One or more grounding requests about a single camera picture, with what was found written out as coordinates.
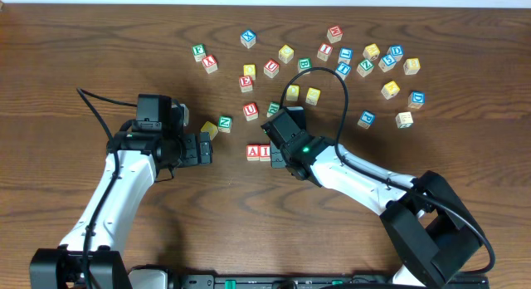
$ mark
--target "green block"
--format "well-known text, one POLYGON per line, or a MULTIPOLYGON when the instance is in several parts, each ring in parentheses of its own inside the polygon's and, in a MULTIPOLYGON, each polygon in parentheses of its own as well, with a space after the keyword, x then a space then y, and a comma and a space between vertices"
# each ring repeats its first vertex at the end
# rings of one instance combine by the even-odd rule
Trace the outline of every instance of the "green block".
POLYGON ((359 63, 359 65, 365 70, 365 71, 369 71, 371 70, 374 65, 372 64, 372 62, 370 60, 363 60, 362 62, 359 63))
POLYGON ((192 52, 194 56, 205 53, 205 46, 203 44, 194 45, 192 46, 192 52))
POLYGON ((219 117, 219 121, 217 122, 217 127, 221 128, 231 128, 232 125, 232 119, 229 117, 221 116, 219 117))
POLYGON ((226 280, 225 289, 236 289, 236 281, 226 280))
POLYGON ((300 69, 309 69, 312 67, 312 61, 309 59, 309 57, 299 59, 299 68, 300 69))
POLYGON ((271 102, 269 104, 269 109, 267 110, 267 116, 269 117, 269 116, 276 114, 276 112, 279 111, 279 108, 280 108, 280 104, 276 102, 271 102))

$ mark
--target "toy block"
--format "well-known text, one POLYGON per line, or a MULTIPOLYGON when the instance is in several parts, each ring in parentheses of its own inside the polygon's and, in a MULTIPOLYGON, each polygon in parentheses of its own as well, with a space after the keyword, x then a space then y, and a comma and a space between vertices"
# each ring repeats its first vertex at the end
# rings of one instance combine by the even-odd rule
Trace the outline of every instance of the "toy block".
POLYGON ((285 93, 285 99, 287 101, 297 101, 299 99, 299 90, 299 86, 290 85, 288 91, 285 93))
POLYGON ((329 28, 329 31, 326 33, 326 37, 329 39, 330 43, 339 42, 342 36, 343 31, 339 26, 329 28))
POLYGON ((365 77, 369 75, 374 69, 374 65, 370 60, 363 60, 359 63, 358 68, 356 71, 359 73, 360 76, 365 77))
POLYGON ((327 61, 332 54, 333 48, 330 45, 321 44, 319 51, 317 51, 317 57, 323 61, 327 61))
POLYGON ((249 161, 260 160, 260 146, 258 144, 247 145, 247 160, 249 161))
POLYGON ((404 56, 404 50, 402 49, 401 45, 393 45, 389 47, 389 50, 387 50, 387 54, 389 56, 392 56, 395 61, 400 61, 404 56))
POLYGON ((201 61, 207 56, 207 51, 205 51, 205 46, 203 44, 192 46, 192 53, 196 61, 201 61))
POLYGON ((201 60, 201 62, 202 62, 202 66, 205 68, 208 74, 217 70, 217 61, 214 58, 214 56, 212 55, 206 56, 205 58, 201 60))
POLYGON ((413 91, 409 95, 409 99, 407 102, 407 107, 409 108, 416 108, 420 109, 424 105, 424 100, 426 97, 424 96, 424 93, 420 91, 413 91))
POLYGON ((321 90, 309 88, 308 94, 306 95, 306 103, 309 105, 317 105, 319 96, 321 96, 321 90))
POLYGON ((240 40, 241 44, 249 49, 256 43, 256 34, 252 30, 246 30, 241 34, 240 40))
POLYGON ((246 116, 246 120, 254 120, 258 118, 258 108, 255 103, 250 103, 243 106, 243 115, 246 116))
POLYGON ((243 65, 243 75, 250 76, 253 81, 256 80, 256 66, 255 64, 243 65))
POLYGON ((218 130, 214 124, 207 121, 207 123, 205 123, 205 125, 201 127, 201 132, 208 132, 208 135, 210 136, 210 140, 214 140, 214 138, 217 135, 218 130))
POLYGON ((279 68, 280 68, 279 63, 273 60, 269 60, 264 65, 264 74, 266 74, 270 78, 273 78, 279 73, 279 68))
POLYGON ((352 60, 353 54, 354 51, 352 49, 341 47, 341 49, 339 50, 338 64, 340 62, 343 62, 347 65, 350 65, 350 60, 352 60))
POLYGON ((340 62, 338 67, 335 69, 335 72, 338 73, 338 75, 341 76, 343 80, 345 80, 345 78, 347 78, 347 75, 350 73, 351 69, 352 68, 349 65, 340 62))
POLYGON ((310 60, 309 57, 299 59, 299 73, 311 67, 312 67, 312 60, 310 60))
POLYGON ((421 63, 417 58, 407 59, 404 62, 404 73, 406 75, 416 74, 421 69, 421 63))
POLYGON ((252 91, 252 78, 250 76, 240 76, 240 90, 242 93, 252 91))
POLYGON ((363 50, 363 57, 365 57, 367 60, 374 61, 380 56, 380 50, 376 46, 376 44, 371 44, 367 47, 365 47, 365 50, 363 50))
POLYGON ((279 111, 280 104, 276 102, 271 102, 269 104, 269 109, 267 109, 267 117, 271 117, 272 115, 276 114, 277 111, 279 111))
POLYGON ((397 120, 398 128, 407 128, 413 124, 412 113, 409 111, 398 114, 395 119, 397 120))
POLYGON ((398 87, 397 83, 395 81, 390 81, 383 86, 382 95, 385 97, 385 99, 389 100, 396 96, 399 91, 400 88, 398 87))
POLYGON ((260 161, 271 161, 271 150, 268 144, 260 146, 260 161))
POLYGON ((295 51, 293 48, 284 45, 279 50, 279 60, 283 61, 285 64, 289 63, 291 59, 293 59, 293 56, 295 55, 295 51))
POLYGON ((231 133, 232 119, 225 116, 220 116, 217 122, 217 129, 220 132, 231 133))
POLYGON ((387 72, 391 70, 396 64, 397 61, 395 61, 392 56, 386 55, 382 57, 378 66, 380 67, 380 69, 382 69, 382 71, 387 72))
POLYGON ((368 110, 364 110, 362 116, 359 118, 358 125, 368 129, 373 124, 374 119, 376 119, 375 114, 368 110))

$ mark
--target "blue block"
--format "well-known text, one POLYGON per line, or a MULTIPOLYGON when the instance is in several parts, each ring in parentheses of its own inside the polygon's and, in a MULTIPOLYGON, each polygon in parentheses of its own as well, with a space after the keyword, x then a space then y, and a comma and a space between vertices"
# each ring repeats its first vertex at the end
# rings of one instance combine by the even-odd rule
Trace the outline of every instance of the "blue block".
POLYGON ((256 37, 256 34, 252 32, 252 30, 246 30, 241 34, 241 37, 243 37, 245 41, 250 42, 256 37))
POLYGON ((372 124, 374 122, 374 119, 376 118, 376 115, 368 110, 364 110, 362 113, 361 121, 363 123, 372 124))

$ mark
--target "wood grain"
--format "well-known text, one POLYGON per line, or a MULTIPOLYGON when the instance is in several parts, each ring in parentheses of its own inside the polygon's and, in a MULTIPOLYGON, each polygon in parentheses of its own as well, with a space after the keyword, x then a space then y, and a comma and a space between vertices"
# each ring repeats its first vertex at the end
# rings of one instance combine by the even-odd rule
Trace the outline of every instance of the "wood grain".
MULTIPOLYGON (((353 72, 342 143, 382 167, 445 176, 485 230, 498 256, 493 288, 531 283, 531 12, 529 10, 374 7, 185 7, 8 5, 0 13, 0 287, 29 287, 28 264, 39 247, 55 247, 81 215, 99 182, 105 134, 75 92, 77 86, 117 100, 138 93, 179 99, 191 110, 189 130, 205 120, 234 118, 213 141, 214 164, 180 170, 177 180, 146 194, 134 221, 127 267, 160 263, 224 274, 393 273, 400 266, 377 216, 329 189, 293 179, 282 169, 247 163, 247 143, 267 142, 259 125, 296 74, 296 59, 335 67, 337 49, 353 63, 367 44, 404 46, 421 71, 404 76, 403 61, 363 79, 353 72), (317 59, 326 28, 341 42, 328 62, 317 59), (247 50, 247 28, 258 42, 247 50), (207 75, 191 46, 204 43, 219 61, 207 75), (270 79, 269 58, 288 44, 295 61, 270 79), (242 65, 255 63, 251 93, 237 85, 242 65), (392 100, 379 90, 391 79, 392 100), (415 124, 398 130, 394 115, 410 91, 425 91, 415 124), (259 120, 241 108, 256 102, 259 120), (377 115, 369 130, 361 112, 377 115)), ((322 90, 307 107, 309 130, 333 136, 343 94, 320 72, 298 81, 298 105, 309 86, 322 90)), ((112 130, 134 110, 95 102, 112 130)), ((481 250, 466 268, 485 265, 481 250)))

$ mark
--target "letter on block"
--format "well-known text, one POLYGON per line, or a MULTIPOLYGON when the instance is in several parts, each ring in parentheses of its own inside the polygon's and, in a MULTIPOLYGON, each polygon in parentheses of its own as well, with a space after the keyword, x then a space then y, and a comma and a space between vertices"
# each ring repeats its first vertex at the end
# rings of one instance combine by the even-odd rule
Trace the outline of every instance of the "letter on block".
POLYGON ((351 69, 352 68, 349 65, 340 62, 338 67, 335 69, 335 72, 338 73, 343 80, 345 80, 345 78, 347 78, 347 75, 350 73, 351 69))
POLYGON ((256 80, 256 66, 255 64, 243 65, 243 75, 250 76, 253 81, 256 80))
POLYGON ((241 34, 241 44, 247 48, 251 48, 256 43, 256 34, 252 30, 246 30, 241 34))
POLYGON ((329 31, 326 33, 326 37, 329 39, 330 43, 339 42, 343 36, 343 31, 339 26, 329 28, 329 31))
POLYGON ((395 119, 397 120, 398 128, 407 128, 413 124, 412 113, 409 111, 398 114, 395 119))
POLYGON ((374 119, 376 119, 375 114, 373 114, 372 112, 368 110, 365 110, 362 113, 361 118, 359 118, 358 125, 362 126, 365 129, 368 129, 373 124, 374 119))
POLYGON ((399 91, 400 88, 398 87, 397 83, 395 81, 390 81, 383 86, 382 95, 385 97, 385 99, 389 100, 396 96, 399 91))
POLYGON ((260 146, 258 144, 247 145, 247 160, 249 161, 260 160, 260 146))
POLYGON ((201 60, 201 62, 202 66, 205 68, 208 74, 217 70, 217 61, 214 56, 206 56, 204 59, 201 60))
POLYGON ((407 59, 404 62, 404 73, 406 75, 416 74, 421 69, 421 63, 417 58, 407 59))
POLYGON ((289 63, 294 55, 295 51, 293 50, 293 48, 287 45, 284 45, 279 50, 279 60, 283 61, 285 64, 289 63))
POLYGON ((221 132, 231 133, 232 119, 229 117, 221 116, 217 122, 217 129, 221 132))
POLYGON ((332 54, 333 48, 330 45, 321 44, 319 51, 317 51, 317 57, 323 61, 327 61, 332 54))
POLYGON ((299 59, 299 73, 311 67, 312 67, 312 61, 309 59, 309 57, 299 59))
POLYGON ((280 104, 276 102, 271 102, 269 104, 269 108, 267 109, 267 117, 271 117, 272 115, 276 114, 277 111, 279 111, 280 104))
POLYGON ((214 140, 217 135, 217 127, 207 121, 207 123, 201 127, 201 132, 208 132, 208 135, 210 135, 210 140, 214 140))
POLYGON ((424 93, 420 91, 413 91, 412 94, 409 95, 407 107, 420 109, 424 105, 424 100, 424 93))
POLYGON ((240 76, 240 90, 242 93, 252 91, 252 78, 250 76, 240 76))
POLYGON ((359 73, 360 76, 365 77, 369 73, 371 73, 374 69, 374 65, 370 60, 363 60, 359 63, 358 69, 356 71, 359 73))
POLYGON ((287 101, 297 101, 299 99, 299 90, 299 86, 290 85, 290 87, 288 87, 288 92, 285 93, 285 99, 287 101))
POLYGON ((250 103, 243 106, 243 115, 246 116, 246 120, 248 121, 258 118, 258 108, 256 107, 256 104, 250 103))
POLYGON ((321 90, 309 88, 308 94, 306 95, 306 103, 309 105, 317 105, 319 96, 321 96, 321 90))
POLYGON ((279 68, 280 68, 279 63, 273 60, 269 60, 264 65, 264 74, 266 74, 270 78, 273 78, 279 73, 279 68))
POLYGON ((396 64, 397 61, 395 61, 392 56, 386 55, 382 57, 378 66, 380 67, 380 69, 382 69, 382 71, 387 72, 391 70, 396 64))
POLYGON ((380 50, 376 46, 376 44, 371 44, 367 47, 365 47, 365 50, 363 50, 363 57, 365 57, 367 60, 374 61, 380 56, 380 50))
POLYGON ((205 51, 205 46, 203 44, 192 46, 192 53, 196 61, 201 61, 203 58, 205 58, 205 56, 207 56, 207 52, 205 51))

